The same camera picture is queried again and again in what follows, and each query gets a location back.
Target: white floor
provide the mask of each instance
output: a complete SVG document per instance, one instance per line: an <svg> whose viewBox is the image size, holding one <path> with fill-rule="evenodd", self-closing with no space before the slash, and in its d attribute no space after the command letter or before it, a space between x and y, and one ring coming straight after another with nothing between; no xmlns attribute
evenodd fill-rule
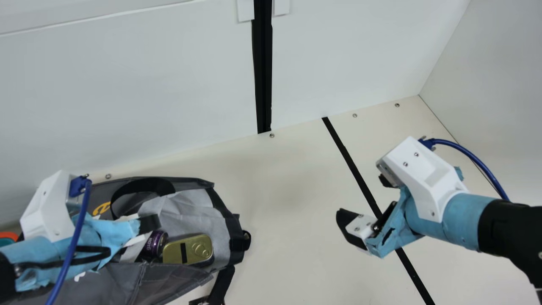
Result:
<svg viewBox="0 0 542 305"><path fill-rule="evenodd" d="M398 198L378 181L376 160L409 135L450 134L419 97L330 117L380 208ZM216 190L253 243L226 296L228 305L423 304L395 253L385 259L358 252L341 235L335 212L372 214L321 120L93 173L114 179L193 176ZM461 166L473 192L496 196L474 165L459 153L436 151ZM406 254L436 304L538 304L527 277L506 259L423 238ZM171 304L186 305L212 283Z"/></svg>

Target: orange object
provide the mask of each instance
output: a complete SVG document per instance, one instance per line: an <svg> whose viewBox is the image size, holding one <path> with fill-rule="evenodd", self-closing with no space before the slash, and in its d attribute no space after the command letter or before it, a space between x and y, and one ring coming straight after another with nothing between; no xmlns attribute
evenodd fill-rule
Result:
<svg viewBox="0 0 542 305"><path fill-rule="evenodd" d="M9 238L16 242L19 239L19 235L13 232L0 232L0 238Z"/></svg>

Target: yellow logo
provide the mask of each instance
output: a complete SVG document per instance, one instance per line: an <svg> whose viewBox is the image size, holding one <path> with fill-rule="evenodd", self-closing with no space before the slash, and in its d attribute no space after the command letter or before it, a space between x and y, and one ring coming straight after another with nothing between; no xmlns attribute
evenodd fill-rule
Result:
<svg viewBox="0 0 542 305"><path fill-rule="evenodd" d="M105 212L107 212L107 210L110 207L111 207L111 202L100 204L96 209L94 209L94 212L92 212L92 216L96 216L98 214L104 214Z"/></svg>

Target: white bracket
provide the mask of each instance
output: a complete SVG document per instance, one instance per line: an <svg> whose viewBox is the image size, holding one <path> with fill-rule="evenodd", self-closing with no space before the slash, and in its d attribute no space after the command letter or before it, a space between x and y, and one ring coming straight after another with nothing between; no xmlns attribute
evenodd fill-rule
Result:
<svg viewBox="0 0 542 305"><path fill-rule="evenodd" d="M273 16L290 14L290 0L274 0Z"/></svg>
<svg viewBox="0 0 542 305"><path fill-rule="evenodd" d="M469 193L455 168L413 137L382 157L377 167L384 176L398 179L395 184L408 187L421 219L441 223L448 201Z"/></svg>
<svg viewBox="0 0 542 305"><path fill-rule="evenodd" d="M71 237L75 230L66 202L75 175L60 170L43 180L21 216L20 224L26 240L43 236L52 243Z"/></svg>
<svg viewBox="0 0 542 305"><path fill-rule="evenodd" d="M237 0L237 19L239 22L254 20L254 0Z"/></svg>
<svg viewBox="0 0 542 305"><path fill-rule="evenodd" d="M376 221L377 219L375 217L360 214L346 226L346 232L348 232L348 234L350 235L360 238L363 241L365 247L369 249L367 247L367 244L365 243L365 240L374 233L372 230L372 225L374 225ZM363 250L361 248L358 248L358 250L367 255L372 255L369 250Z"/></svg>

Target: robotic arm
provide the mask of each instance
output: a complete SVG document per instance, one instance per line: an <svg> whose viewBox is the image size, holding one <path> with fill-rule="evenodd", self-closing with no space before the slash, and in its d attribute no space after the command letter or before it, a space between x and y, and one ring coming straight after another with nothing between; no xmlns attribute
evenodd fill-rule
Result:
<svg viewBox="0 0 542 305"><path fill-rule="evenodd" d="M470 194L459 168L422 142L409 137L377 162L383 185L401 190L382 217L337 212L346 240L380 258L424 236L506 257L542 302L542 207Z"/></svg>
<svg viewBox="0 0 542 305"><path fill-rule="evenodd" d="M99 270L123 247L160 228L157 215L93 219L85 204L91 186L88 175L65 171L40 184L21 217L24 241L0 248L0 302L55 283L47 302L53 304L64 279Z"/></svg>

